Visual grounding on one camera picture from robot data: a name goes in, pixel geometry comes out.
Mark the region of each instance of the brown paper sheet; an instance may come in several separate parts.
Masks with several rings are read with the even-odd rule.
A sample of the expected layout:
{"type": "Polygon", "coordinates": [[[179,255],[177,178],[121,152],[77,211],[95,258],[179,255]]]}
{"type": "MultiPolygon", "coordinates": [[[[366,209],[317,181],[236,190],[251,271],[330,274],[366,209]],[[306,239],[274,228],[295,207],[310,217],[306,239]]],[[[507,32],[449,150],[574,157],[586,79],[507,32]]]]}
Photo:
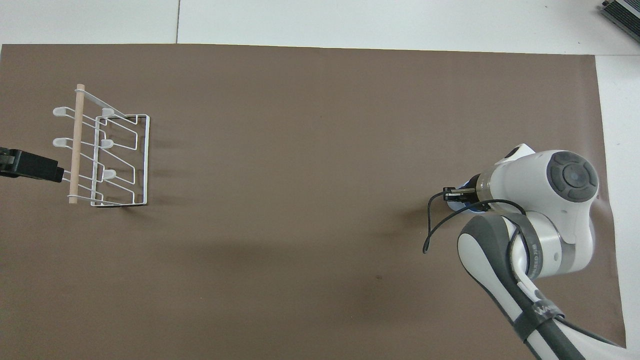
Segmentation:
{"type": "Polygon", "coordinates": [[[428,197],[522,142],[598,170],[591,264],[537,283],[624,343],[593,56],[4,45],[0,145],[68,168],[76,83],[151,116],[150,203],[0,178],[2,359],[532,358],[459,262],[470,217],[420,251],[428,197]]]}

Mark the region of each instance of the white wire rack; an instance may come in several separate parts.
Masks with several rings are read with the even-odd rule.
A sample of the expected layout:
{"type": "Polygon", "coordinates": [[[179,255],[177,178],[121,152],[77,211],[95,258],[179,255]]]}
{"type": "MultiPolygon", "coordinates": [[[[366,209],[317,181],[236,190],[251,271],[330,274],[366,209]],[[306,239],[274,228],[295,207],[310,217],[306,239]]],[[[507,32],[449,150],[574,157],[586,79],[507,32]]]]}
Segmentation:
{"type": "Polygon", "coordinates": [[[53,115],[74,119],[74,137],[53,140],[53,146],[72,151],[71,170],[65,170],[63,178],[70,183],[69,203],[81,199],[102,208],[147,204],[148,115],[125,115],[85,91],[82,84],[76,89],[76,108],[61,106],[53,109],[53,115]],[[95,118],[85,115],[84,98],[100,106],[102,114],[95,118]],[[93,132],[92,142],[82,141],[83,127],[93,132]],[[119,131],[122,140],[115,141],[113,131],[119,131]],[[90,161],[90,175],[80,174],[81,158],[90,161]]]}

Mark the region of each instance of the cable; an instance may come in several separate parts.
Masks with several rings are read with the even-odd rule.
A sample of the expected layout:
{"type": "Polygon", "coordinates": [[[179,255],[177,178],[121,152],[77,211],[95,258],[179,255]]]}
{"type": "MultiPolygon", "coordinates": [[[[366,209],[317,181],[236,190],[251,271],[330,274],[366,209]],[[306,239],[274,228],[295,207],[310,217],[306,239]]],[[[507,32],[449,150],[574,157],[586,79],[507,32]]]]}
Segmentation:
{"type": "Polygon", "coordinates": [[[429,229],[428,233],[431,232],[431,202],[434,201],[437,197],[439,197],[441,195],[444,195],[444,192],[439,192],[439,193],[435,194],[434,196],[432,196],[429,199],[429,203],[427,204],[427,228],[429,229]]]}
{"type": "Polygon", "coordinates": [[[442,226],[442,224],[444,224],[446,221],[450,220],[452,217],[455,217],[456,215],[463,213],[466,210],[469,210],[471,208],[474,208],[476,206],[480,206],[480,205],[485,205],[485,204],[492,204],[492,203],[496,203],[496,202],[501,202],[504,204],[508,204],[513,206],[514,208],[518,209],[518,211],[523,214],[526,215],[527,212],[525,211],[525,209],[523,207],[521,207],[520,205],[518,205],[517,203],[511,201],[511,200],[504,200],[504,199],[490,199],[490,200],[483,200],[483,201],[478,201],[475,202],[471,205],[467,205],[464,208],[461,208],[451,214],[449,214],[447,217],[445,217],[444,219],[442,219],[439,223],[436,224],[436,226],[433,227],[433,229],[431,228],[431,202],[433,201],[433,199],[437,198],[438,196],[442,195],[444,192],[442,193],[438,193],[434,196],[432,196],[429,199],[429,204],[427,204],[427,222],[428,222],[428,229],[429,232],[427,234],[427,238],[424,240],[424,245],[422,246],[422,253],[426,254],[427,250],[429,250],[429,243],[431,241],[431,236],[433,235],[433,233],[436,232],[436,230],[438,230],[438,228],[440,226],[442,226]]]}
{"type": "Polygon", "coordinates": [[[513,230],[513,234],[511,235],[511,238],[509,239],[509,243],[507,244],[507,254],[509,257],[509,271],[511,272],[511,278],[512,280],[517,284],[520,279],[518,278],[518,274],[516,274],[516,271],[514,270],[513,267],[513,244],[515,243],[516,237],[518,235],[520,235],[520,241],[522,242],[522,248],[524,249],[524,252],[526,254],[526,258],[529,259],[530,255],[529,255],[529,247],[527,246],[527,240],[524,237],[524,232],[522,231],[522,228],[520,227],[520,225],[518,225],[518,223],[514,222],[512,219],[508,218],[508,217],[503,217],[504,219],[508,220],[511,225],[513,225],[515,227],[515,229],[513,230]]]}
{"type": "Polygon", "coordinates": [[[589,336],[590,338],[596,339],[598,341],[602,341],[603,343],[606,343],[606,344],[609,344],[609,345],[613,345],[615,347],[621,347],[620,345],[614,343],[611,340],[607,340],[607,339],[601,337],[598,334],[594,334],[591,331],[588,331],[588,330],[583,329],[582,327],[579,327],[578,325],[574,325],[574,324],[570,323],[567,319],[565,319],[562,316],[556,315],[554,317],[554,320],[558,321],[559,323],[561,323],[561,324],[569,327],[570,329],[573,329],[573,330],[575,330],[575,331],[577,331],[577,332],[579,332],[579,333],[581,333],[583,335],[589,336]]]}

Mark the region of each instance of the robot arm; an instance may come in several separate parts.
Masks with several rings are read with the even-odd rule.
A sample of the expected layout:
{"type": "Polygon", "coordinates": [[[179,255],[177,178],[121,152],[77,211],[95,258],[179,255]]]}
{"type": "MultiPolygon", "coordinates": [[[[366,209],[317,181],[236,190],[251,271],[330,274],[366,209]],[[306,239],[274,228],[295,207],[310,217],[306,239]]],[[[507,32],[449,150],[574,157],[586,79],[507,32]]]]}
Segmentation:
{"type": "Polygon", "coordinates": [[[589,209],[598,187],[591,164],[572,152],[535,153],[522,144],[474,178],[458,201],[506,199],[526,210],[522,215],[504,203],[476,209],[489,212],[463,228],[458,254],[529,350],[539,359],[640,358],[572,326],[532,282],[589,263],[589,209]]]}

